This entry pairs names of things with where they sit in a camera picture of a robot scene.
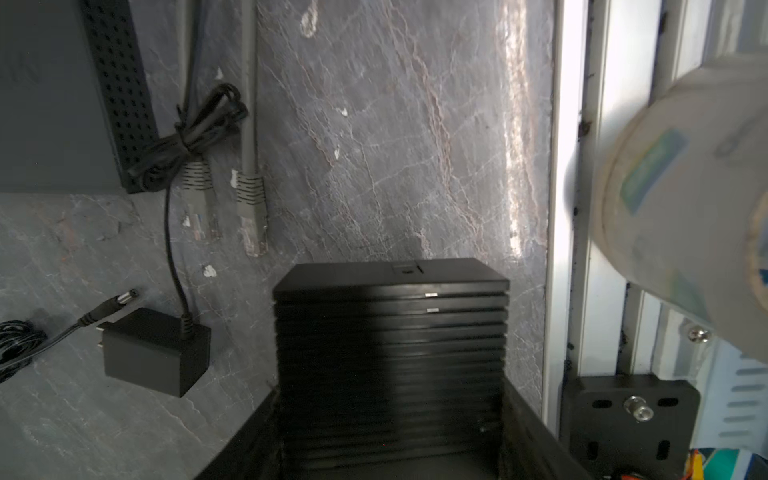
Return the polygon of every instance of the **gray ethernet cable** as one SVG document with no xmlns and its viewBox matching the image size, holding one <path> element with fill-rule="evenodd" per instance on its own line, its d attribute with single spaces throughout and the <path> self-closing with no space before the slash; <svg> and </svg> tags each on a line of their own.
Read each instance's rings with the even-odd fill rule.
<svg viewBox="0 0 768 480">
<path fill-rule="evenodd" d="M 256 134 L 257 96 L 257 0 L 243 0 L 243 103 L 248 108 L 240 127 L 243 142 L 243 169 L 237 172 L 237 214 L 246 254 L 260 257 L 266 253 L 266 198 L 264 178 L 259 165 Z"/>
<path fill-rule="evenodd" d="M 179 91 L 180 105 L 192 111 L 195 96 L 194 85 L 188 84 L 194 70 L 194 56 L 197 29 L 200 18 L 200 0 L 179 0 L 176 6 L 177 37 L 179 43 Z M 214 183 L 210 165 L 204 157 L 195 157 L 184 164 L 181 171 L 181 185 L 187 215 L 195 240 L 213 240 L 217 237 L 214 218 Z"/>
</svg>

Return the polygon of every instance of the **white cylindrical object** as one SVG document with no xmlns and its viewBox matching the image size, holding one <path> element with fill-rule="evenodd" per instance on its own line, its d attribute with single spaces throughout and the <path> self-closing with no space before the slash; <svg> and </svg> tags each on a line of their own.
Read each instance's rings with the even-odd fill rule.
<svg viewBox="0 0 768 480">
<path fill-rule="evenodd" d="M 768 57 L 685 76 L 627 126 L 595 185 L 593 234 L 614 267 L 768 361 Z"/>
</svg>

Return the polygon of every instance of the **black metal bracket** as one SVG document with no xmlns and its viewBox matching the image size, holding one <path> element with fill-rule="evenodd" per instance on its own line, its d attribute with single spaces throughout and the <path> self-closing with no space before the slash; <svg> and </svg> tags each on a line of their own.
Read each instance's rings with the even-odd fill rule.
<svg viewBox="0 0 768 480">
<path fill-rule="evenodd" d="M 595 478 L 683 475 L 699 409 L 684 380 L 654 375 L 572 379 L 564 388 L 560 440 Z"/>
</svg>

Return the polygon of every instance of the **black router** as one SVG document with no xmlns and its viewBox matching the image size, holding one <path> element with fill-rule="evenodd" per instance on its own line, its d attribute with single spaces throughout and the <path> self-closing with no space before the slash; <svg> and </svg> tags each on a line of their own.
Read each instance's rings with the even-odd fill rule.
<svg viewBox="0 0 768 480">
<path fill-rule="evenodd" d="M 475 259 L 295 266 L 273 291 L 286 472 L 498 451 L 508 289 Z"/>
<path fill-rule="evenodd" d="M 157 139 L 127 0 L 0 0 L 0 191 L 138 192 Z"/>
</svg>

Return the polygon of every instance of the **blue sticker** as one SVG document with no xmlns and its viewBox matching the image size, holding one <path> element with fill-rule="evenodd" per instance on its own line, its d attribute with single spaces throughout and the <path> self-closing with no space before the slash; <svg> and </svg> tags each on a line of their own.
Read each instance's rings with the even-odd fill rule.
<svg viewBox="0 0 768 480">
<path fill-rule="evenodd" d="M 621 199 L 632 215 L 637 213 L 650 189 L 687 145 L 688 139 L 685 135 L 676 128 L 671 128 L 662 133 L 656 143 L 645 152 L 621 185 Z"/>
</svg>

